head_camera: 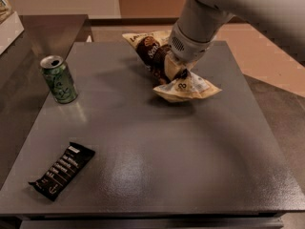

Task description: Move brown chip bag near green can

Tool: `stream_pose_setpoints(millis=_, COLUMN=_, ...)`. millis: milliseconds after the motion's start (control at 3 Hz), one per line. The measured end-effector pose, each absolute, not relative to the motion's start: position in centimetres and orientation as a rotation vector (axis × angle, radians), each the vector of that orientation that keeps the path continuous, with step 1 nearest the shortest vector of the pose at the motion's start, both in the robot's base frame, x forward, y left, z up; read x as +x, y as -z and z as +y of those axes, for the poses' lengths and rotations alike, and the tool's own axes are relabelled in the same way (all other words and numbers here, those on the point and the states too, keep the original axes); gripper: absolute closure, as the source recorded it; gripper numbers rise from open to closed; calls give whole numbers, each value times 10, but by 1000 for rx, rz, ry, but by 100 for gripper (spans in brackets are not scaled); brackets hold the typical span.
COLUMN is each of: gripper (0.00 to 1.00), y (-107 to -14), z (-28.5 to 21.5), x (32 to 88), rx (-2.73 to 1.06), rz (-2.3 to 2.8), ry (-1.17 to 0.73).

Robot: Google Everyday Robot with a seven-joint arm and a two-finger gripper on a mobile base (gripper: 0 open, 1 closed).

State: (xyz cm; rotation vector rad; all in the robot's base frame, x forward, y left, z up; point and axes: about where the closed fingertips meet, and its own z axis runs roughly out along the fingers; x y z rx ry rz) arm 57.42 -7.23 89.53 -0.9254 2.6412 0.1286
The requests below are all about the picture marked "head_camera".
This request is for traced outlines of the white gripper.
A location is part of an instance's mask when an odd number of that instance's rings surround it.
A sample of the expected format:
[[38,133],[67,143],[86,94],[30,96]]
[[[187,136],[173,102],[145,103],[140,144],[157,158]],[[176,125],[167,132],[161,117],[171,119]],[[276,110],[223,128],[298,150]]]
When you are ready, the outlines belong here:
[[174,80],[179,73],[186,69],[186,65],[183,62],[199,60],[212,46],[212,43],[212,41],[196,42],[190,39],[183,34],[182,30],[178,27],[178,23],[175,23],[168,41],[168,45],[173,53],[168,53],[165,56],[165,75],[170,80]]

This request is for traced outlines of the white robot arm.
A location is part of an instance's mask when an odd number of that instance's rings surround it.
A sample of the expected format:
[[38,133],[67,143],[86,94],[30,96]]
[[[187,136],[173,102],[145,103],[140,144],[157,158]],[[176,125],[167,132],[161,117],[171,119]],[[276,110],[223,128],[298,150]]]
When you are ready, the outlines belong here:
[[235,16],[305,65],[305,0],[186,0],[173,25],[170,49],[183,62],[199,60]]

